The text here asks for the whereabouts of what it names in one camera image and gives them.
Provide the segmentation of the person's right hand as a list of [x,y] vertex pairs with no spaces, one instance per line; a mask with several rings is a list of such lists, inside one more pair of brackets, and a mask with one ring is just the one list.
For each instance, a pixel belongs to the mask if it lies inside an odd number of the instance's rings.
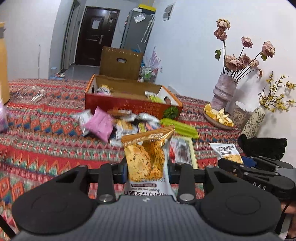
[[286,216],[281,227],[280,238],[282,240],[295,240],[295,202],[291,202],[290,204],[288,202],[282,202],[281,209],[285,211]]

